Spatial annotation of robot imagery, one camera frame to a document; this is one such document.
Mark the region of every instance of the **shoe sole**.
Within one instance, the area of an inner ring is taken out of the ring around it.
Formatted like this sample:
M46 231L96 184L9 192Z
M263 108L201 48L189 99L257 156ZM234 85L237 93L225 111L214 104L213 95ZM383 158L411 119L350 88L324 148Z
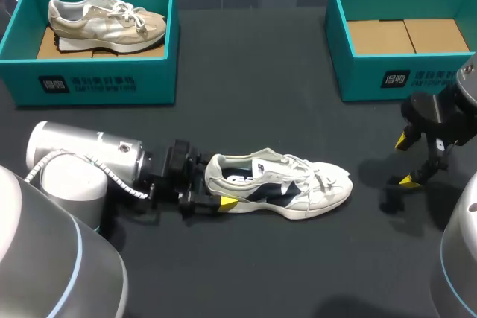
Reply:
M256 210L270 210L278 214L281 214L282 216L286 217L289 220L304 220L304 219L309 219L312 217L319 216L321 214L324 214L325 212L329 212L330 210L333 210L337 206L340 206L342 203L344 203L348 197L349 195L345 197L344 199L338 201L337 203L327 206L326 208L314 209L314 210L308 210L308 211L287 209L287 208L283 208L282 206L276 206L276 205L268 204L268 203L238 202L233 208L223 212L231 213L231 214L246 214L248 212L254 212Z
M150 48L155 48L164 39L163 34L161 37L151 39L139 44L115 44L114 42L103 41L98 39L68 39L65 37L57 38L57 47L61 52L74 52L74 51L86 51L86 50L100 50L114 52L116 54L135 54L137 52L145 51Z

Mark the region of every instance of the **white sneaker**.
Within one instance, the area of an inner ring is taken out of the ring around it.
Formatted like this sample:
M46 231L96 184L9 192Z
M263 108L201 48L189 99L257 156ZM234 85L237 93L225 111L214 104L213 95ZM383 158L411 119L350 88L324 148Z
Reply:
M337 165L312 163L266 148L249 156L214 155L205 183L212 194L239 200L227 212L266 209L301 220L342 204L353 189L349 175Z
M164 16L120 0L51 0L48 20L60 51L144 51L160 44L167 27Z

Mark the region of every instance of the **dark background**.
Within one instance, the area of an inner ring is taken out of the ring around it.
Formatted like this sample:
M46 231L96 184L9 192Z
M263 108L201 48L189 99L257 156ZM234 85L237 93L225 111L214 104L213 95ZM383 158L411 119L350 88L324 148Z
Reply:
M0 3L1 33L16 2ZM15 109L0 83L0 165L26 175L28 137L44 120L146 147L180 138L219 153L271 147L332 162L351 173L353 194L313 220L257 212L184 222L166 206L159 225L144 226L120 215L110 240L129 273L127 317L435 317L429 274L476 170L475 140L455 148L449 172L426 189L396 190L387 181L421 164L426 147L394 151L405 126L398 102L341 102L323 35L326 0L178 3L175 106ZM403 211L382 212L390 198Z

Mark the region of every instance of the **teal shoe box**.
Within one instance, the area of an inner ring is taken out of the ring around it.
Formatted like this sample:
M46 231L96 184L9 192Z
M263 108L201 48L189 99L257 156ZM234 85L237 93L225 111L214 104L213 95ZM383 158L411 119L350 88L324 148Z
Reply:
M17 106L174 103L176 0L123 0L166 16L164 57L37 59L49 1L19 0L0 44L0 77Z
M454 19L466 51L357 54L347 22L376 19ZM477 49L477 0L328 0L325 31L344 101L438 93Z

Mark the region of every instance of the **beige sneaker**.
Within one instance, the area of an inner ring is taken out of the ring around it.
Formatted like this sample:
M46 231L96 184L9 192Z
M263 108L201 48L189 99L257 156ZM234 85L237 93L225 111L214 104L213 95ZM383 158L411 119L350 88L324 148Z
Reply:
M120 0L51 0L48 20L60 51L139 52L158 45L166 29L164 16Z

